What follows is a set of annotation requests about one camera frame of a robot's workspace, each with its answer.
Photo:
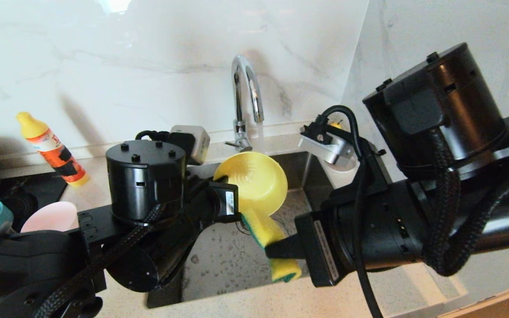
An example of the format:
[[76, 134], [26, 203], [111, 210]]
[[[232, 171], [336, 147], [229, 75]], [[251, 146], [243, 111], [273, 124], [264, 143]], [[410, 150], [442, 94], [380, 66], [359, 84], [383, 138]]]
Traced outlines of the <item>small white dish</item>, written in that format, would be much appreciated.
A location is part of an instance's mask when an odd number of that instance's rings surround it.
[[328, 155], [323, 162], [327, 167], [338, 173], [348, 173], [358, 167], [358, 160], [354, 153], [348, 155]]

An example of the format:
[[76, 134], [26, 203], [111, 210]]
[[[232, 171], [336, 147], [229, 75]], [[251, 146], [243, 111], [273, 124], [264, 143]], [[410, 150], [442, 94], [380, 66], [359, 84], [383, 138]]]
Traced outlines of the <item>black induction cooktop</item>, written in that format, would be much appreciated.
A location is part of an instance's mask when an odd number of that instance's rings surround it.
[[34, 212], [60, 201], [67, 183], [55, 172], [2, 179], [0, 201], [12, 211], [14, 222], [25, 222]]

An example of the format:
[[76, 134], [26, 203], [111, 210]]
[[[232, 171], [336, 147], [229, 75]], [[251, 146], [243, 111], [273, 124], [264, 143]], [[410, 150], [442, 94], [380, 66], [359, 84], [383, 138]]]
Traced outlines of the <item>pink plastic bowl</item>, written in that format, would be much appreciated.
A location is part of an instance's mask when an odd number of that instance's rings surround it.
[[79, 227], [78, 210], [75, 204], [66, 201], [49, 204], [31, 215], [20, 233], [38, 230], [69, 231]]

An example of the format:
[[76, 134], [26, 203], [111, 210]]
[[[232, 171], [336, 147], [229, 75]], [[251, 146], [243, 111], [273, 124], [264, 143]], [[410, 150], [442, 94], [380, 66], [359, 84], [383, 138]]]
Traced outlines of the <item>orange dish soap bottle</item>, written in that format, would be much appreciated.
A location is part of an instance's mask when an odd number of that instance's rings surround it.
[[16, 119], [21, 135], [68, 185], [80, 187], [87, 183], [87, 171], [44, 121], [36, 119], [28, 111], [21, 111]]

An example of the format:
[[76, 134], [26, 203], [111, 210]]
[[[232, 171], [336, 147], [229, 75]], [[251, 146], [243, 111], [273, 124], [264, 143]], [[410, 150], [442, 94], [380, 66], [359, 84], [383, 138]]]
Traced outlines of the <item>stainless steel sink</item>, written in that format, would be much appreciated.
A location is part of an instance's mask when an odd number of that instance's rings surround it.
[[[315, 211], [334, 186], [325, 167], [306, 152], [274, 155], [288, 180], [287, 197], [271, 217], [285, 234], [296, 233], [294, 219]], [[182, 271], [165, 288], [149, 292], [149, 309], [271, 284], [262, 248], [241, 223], [216, 224], [196, 240]]]

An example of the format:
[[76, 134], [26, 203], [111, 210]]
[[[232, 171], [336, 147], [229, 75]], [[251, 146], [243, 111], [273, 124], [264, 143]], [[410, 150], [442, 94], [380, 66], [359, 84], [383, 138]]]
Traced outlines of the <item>yellow green sponge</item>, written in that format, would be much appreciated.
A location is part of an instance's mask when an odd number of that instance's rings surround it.
[[[287, 237], [281, 226], [266, 213], [247, 209], [242, 214], [242, 219], [254, 240], [263, 250], [271, 243], [276, 243]], [[298, 279], [302, 274], [298, 261], [293, 258], [267, 257], [267, 261], [271, 280], [274, 283], [288, 283]]]

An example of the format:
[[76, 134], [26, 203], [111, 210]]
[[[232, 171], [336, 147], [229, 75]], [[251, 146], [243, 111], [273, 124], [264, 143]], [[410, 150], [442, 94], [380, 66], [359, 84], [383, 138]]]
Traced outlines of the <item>brown wooden panel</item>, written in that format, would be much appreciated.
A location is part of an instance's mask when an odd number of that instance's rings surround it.
[[509, 318], [509, 290], [437, 318]]

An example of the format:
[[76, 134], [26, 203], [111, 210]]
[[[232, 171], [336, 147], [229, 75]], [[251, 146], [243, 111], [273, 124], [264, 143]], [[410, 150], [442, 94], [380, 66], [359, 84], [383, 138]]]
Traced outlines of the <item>chrome gooseneck faucet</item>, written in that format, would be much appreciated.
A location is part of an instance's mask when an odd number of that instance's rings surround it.
[[243, 117], [242, 79], [245, 80], [248, 88], [248, 96], [252, 105], [254, 122], [263, 123], [265, 120], [262, 96], [257, 76], [247, 57], [239, 54], [235, 56], [232, 61], [232, 88], [235, 109], [233, 133], [235, 139], [233, 142], [226, 141], [225, 143], [226, 145], [234, 147], [238, 152], [253, 150], [248, 137], [246, 121]]

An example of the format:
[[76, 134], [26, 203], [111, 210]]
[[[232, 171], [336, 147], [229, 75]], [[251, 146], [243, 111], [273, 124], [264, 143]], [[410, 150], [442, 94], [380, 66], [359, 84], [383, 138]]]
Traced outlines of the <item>yellow plastic bowl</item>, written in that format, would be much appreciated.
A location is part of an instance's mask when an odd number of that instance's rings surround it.
[[283, 205], [289, 189], [284, 169], [268, 155], [247, 151], [220, 163], [213, 178], [238, 187], [239, 207], [271, 216]]

